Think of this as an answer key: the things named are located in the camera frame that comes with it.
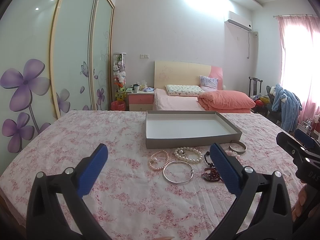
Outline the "person's right hand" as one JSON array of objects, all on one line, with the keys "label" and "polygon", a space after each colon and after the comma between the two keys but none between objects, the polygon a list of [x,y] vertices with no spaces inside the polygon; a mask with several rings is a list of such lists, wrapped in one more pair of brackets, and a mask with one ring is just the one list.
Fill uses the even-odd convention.
[{"label": "person's right hand", "polygon": [[307,192],[306,192],[306,185],[304,185],[303,187],[302,187],[302,189],[300,190],[300,192],[299,192],[299,194],[298,194],[298,199],[297,199],[297,201],[296,201],[296,203],[295,203],[295,205],[293,206],[293,208],[292,208],[292,212],[291,212],[291,214],[292,214],[292,220],[293,220],[293,222],[295,222],[296,221],[296,219],[298,218],[298,217],[300,217],[300,215],[302,214],[302,212],[303,212],[303,207],[304,207],[304,204],[305,204],[305,202],[306,202],[306,200],[307,200]]}]

